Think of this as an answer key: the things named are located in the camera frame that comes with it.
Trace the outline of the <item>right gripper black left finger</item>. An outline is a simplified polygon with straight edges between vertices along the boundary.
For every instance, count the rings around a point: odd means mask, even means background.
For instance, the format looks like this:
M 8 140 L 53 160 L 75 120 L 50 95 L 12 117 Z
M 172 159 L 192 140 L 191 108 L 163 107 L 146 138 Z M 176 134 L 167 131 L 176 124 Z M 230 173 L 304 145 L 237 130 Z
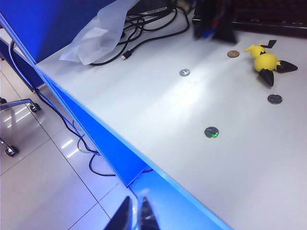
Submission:
M 104 230 L 132 229 L 132 199 L 127 196 L 108 222 Z

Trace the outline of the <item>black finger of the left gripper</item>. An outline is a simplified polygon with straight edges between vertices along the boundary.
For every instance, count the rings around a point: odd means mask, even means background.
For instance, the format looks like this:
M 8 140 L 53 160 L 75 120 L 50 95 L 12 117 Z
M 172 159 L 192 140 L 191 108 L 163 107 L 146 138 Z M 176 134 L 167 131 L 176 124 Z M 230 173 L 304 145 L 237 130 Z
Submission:
M 218 0 L 216 4 L 216 13 L 213 18 L 214 33 L 213 39 L 237 43 L 237 37 L 233 30 L 235 6 L 232 0 Z
M 207 38 L 213 33 L 213 0 L 198 0 L 193 15 L 193 35 Z

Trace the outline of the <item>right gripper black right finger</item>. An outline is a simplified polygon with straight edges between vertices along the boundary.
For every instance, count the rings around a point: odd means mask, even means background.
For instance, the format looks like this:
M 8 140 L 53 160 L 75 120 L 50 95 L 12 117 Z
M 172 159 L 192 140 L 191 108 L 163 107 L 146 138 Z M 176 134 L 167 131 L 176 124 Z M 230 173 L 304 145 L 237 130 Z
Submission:
M 147 197 L 142 198 L 141 208 L 138 212 L 138 223 L 140 230 L 159 230 L 156 216 L 152 210 Z

